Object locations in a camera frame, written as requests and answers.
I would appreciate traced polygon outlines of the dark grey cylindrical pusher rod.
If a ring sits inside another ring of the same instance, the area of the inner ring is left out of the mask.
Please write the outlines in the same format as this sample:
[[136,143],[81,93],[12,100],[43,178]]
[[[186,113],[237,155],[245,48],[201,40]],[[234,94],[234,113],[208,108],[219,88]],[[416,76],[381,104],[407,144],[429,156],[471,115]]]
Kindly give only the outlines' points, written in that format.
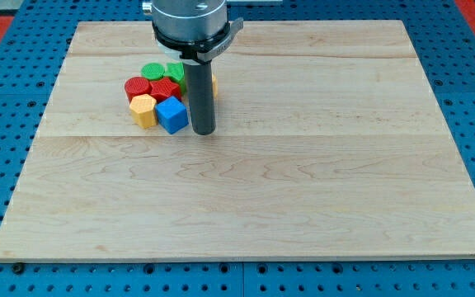
[[184,71],[193,130],[200,135],[212,134],[216,122],[211,62],[185,64]]

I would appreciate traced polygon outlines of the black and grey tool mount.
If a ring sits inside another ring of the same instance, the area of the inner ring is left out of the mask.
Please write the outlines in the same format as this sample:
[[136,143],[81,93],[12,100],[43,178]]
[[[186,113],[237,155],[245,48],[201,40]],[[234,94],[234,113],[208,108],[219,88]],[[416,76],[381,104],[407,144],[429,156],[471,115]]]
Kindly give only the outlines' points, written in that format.
[[244,27],[242,17],[230,22],[213,37],[206,40],[179,41],[165,36],[156,25],[153,34],[158,48],[169,58],[185,64],[208,64],[232,44],[236,34]]

